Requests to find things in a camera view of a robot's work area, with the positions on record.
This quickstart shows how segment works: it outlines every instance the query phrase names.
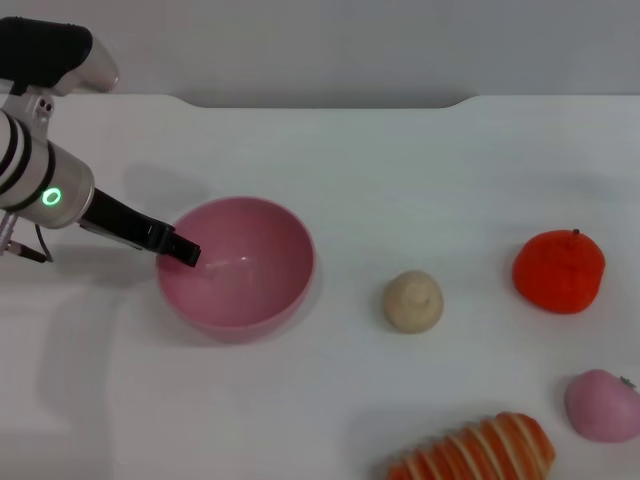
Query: plastic toy food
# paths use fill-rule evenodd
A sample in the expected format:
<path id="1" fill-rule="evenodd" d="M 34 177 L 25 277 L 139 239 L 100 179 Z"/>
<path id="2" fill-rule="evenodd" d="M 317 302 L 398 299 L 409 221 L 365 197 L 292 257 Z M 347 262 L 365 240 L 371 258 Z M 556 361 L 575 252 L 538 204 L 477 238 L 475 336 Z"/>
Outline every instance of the plastic toy food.
<path id="1" fill-rule="evenodd" d="M 516 289 L 534 305 L 578 313 L 598 294 L 604 255 L 579 230 L 556 230 L 529 240 L 513 263 Z"/>
<path id="2" fill-rule="evenodd" d="M 589 440 L 619 443 L 640 435 L 640 394 L 626 378 L 583 373 L 567 388 L 565 405 L 573 428 Z"/>
<path id="3" fill-rule="evenodd" d="M 420 333 L 433 327 L 444 310 L 442 291 L 425 272 L 412 270 L 393 279 L 384 290 L 384 312 L 401 332 Z"/>
<path id="4" fill-rule="evenodd" d="M 544 480 L 555 457 L 538 422 L 504 412 L 405 455 L 387 480 Z"/>

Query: orange striped bread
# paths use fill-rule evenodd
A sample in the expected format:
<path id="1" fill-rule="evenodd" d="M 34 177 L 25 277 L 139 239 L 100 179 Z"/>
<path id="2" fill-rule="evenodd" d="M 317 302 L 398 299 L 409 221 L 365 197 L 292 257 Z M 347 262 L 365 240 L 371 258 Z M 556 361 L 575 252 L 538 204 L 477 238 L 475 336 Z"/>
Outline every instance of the orange striped bread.
<path id="1" fill-rule="evenodd" d="M 387 480 L 545 480 L 555 458 L 538 422 L 504 412 L 405 455 Z"/>

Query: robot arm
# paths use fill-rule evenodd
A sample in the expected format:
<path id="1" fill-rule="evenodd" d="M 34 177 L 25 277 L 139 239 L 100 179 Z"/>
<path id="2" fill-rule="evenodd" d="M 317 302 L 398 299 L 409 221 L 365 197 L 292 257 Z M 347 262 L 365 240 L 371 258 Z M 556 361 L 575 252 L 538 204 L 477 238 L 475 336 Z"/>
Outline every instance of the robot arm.
<path id="1" fill-rule="evenodd" d="M 72 223 L 135 248 L 195 266 L 200 247 L 174 227 L 147 217 L 95 188 L 91 169 L 47 140 L 51 94 L 79 86 L 111 90 L 115 62 L 83 27 L 21 18 L 0 20 L 0 78 L 13 82 L 0 112 L 0 255 L 42 261 L 11 240 L 18 218 L 44 228 Z"/>

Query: cable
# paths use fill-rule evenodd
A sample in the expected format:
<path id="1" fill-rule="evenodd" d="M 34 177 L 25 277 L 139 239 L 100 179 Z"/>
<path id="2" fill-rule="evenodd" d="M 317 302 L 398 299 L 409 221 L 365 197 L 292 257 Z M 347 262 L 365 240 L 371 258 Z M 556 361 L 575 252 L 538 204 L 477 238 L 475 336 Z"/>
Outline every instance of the cable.
<path id="1" fill-rule="evenodd" d="M 47 262 L 53 262 L 53 256 L 51 256 L 51 252 L 47 248 L 47 244 L 44 243 L 44 238 L 42 236 L 42 231 L 40 230 L 40 225 L 36 224 L 36 235 L 38 236 L 38 241 L 40 242 L 40 247 L 42 247 L 42 251 L 47 257 Z"/>

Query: pink bowl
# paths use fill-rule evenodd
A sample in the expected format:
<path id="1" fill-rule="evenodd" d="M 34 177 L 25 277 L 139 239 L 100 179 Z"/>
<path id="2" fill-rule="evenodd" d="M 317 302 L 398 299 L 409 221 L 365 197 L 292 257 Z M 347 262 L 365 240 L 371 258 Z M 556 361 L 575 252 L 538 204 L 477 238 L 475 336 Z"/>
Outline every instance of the pink bowl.
<path id="1" fill-rule="evenodd" d="M 190 324 L 218 340 L 244 342 L 286 322 L 311 285 L 311 235 L 286 208 L 231 197 L 192 210 L 176 224 L 202 248 L 195 268 L 158 256 L 158 283 Z"/>

